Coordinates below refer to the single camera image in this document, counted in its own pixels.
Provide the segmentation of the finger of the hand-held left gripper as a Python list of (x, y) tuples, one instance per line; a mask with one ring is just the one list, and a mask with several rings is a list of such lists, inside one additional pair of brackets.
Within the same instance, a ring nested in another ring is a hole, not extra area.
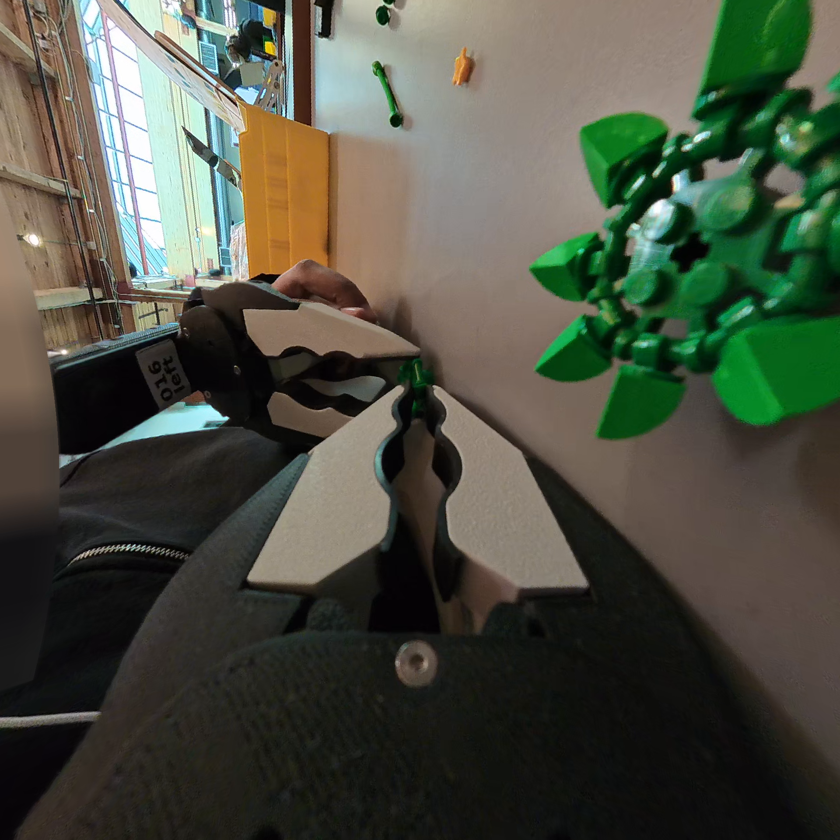
[(274, 381), (267, 403), (274, 426), (326, 438), (361, 415), (392, 389), (392, 378), (361, 374), (342, 380), (299, 375)]
[(338, 382), (363, 375), (393, 382), (399, 367), (422, 353), (398, 334), (324, 303), (247, 308), (243, 316), (246, 334), (266, 358), (273, 382)]

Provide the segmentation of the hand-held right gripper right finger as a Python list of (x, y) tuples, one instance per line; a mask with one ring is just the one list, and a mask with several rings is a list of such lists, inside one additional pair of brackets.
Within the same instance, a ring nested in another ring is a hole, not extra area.
[(522, 451), (434, 385), (432, 469), (444, 487), (434, 578), (445, 602), (523, 602), (589, 582)]

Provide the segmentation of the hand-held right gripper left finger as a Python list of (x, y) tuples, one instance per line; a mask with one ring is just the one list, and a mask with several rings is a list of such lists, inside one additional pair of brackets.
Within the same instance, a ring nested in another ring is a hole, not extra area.
[(392, 388), (309, 453), (247, 575), (250, 588), (377, 594), (377, 563), (392, 545), (397, 515), (383, 458), (388, 445), (402, 443), (409, 394), (406, 385)]

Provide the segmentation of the green toy web disc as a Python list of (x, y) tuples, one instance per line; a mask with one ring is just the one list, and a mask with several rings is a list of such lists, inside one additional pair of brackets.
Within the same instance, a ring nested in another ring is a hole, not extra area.
[(427, 389), (435, 384), (434, 373), (424, 367), (421, 357), (405, 361), (397, 372), (397, 381), (410, 387), (416, 400), (425, 398)]

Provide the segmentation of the person's left hand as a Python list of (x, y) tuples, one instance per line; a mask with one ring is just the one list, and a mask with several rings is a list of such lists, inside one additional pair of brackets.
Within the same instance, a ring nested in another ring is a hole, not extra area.
[(377, 323), (377, 316), (363, 292), (350, 279), (315, 260), (297, 262), (271, 285), (288, 298), (324, 302), (351, 317)]

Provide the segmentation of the yellow storage bin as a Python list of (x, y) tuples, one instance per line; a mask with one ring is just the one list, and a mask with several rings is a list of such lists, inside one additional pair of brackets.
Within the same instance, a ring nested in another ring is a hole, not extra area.
[(238, 105), (250, 277), (304, 259), (329, 262), (329, 135), (255, 105)]

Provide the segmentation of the black and white board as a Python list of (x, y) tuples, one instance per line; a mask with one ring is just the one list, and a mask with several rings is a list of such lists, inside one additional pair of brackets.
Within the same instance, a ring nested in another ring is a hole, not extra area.
[(239, 191), (242, 190), (242, 174), (237, 167), (230, 164), (224, 157), (213, 152), (187, 128), (182, 127), (182, 132), (187, 146), (199, 159), (220, 174), (234, 188)]

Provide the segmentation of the green toy stalk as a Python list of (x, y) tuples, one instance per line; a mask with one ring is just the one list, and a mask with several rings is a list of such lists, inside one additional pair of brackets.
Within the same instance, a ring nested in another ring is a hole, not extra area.
[(374, 77), (380, 82), (388, 107), (388, 121), (394, 129), (400, 129), (404, 125), (404, 115), (400, 108), (397, 97), (392, 88), (391, 80), (383, 64), (377, 59), (371, 63), (371, 70)]

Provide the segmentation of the book stand with booklet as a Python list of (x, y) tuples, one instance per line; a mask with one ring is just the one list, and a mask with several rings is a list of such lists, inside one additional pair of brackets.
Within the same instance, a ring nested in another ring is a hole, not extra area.
[(249, 118), (270, 119), (274, 113), (271, 118), (274, 123), (285, 119), (281, 111), (286, 103), (286, 67), (281, 57), (270, 55), (271, 60), (254, 57), (234, 69), (241, 87), (248, 87), (251, 81), (258, 85), (257, 98), (249, 104), (225, 80), (211, 73), (167, 35), (160, 31), (150, 34), (122, 3), (101, 1), (99, 6), (102, 16), (111, 20), (178, 88), (237, 133), (249, 129)]

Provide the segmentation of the large green leaf wheel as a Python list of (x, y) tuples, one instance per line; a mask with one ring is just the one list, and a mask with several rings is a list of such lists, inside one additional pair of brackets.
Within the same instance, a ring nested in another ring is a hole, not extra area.
[(788, 86), (811, 29), (810, 2), (722, 2), (693, 134), (644, 112), (581, 129), (595, 193), (617, 211), (603, 235), (531, 264), (544, 289), (596, 309), (534, 370), (582, 382), (618, 363), (597, 437), (663, 424), (687, 374), (709, 374), (753, 426), (838, 403), (838, 76), (819, 109)]

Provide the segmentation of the wooden post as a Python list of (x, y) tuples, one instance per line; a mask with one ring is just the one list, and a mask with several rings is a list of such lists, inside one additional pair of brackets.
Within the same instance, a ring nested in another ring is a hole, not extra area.
[(313, 2), (290, 2), (292, 114), (312, 126), (313, 117)]

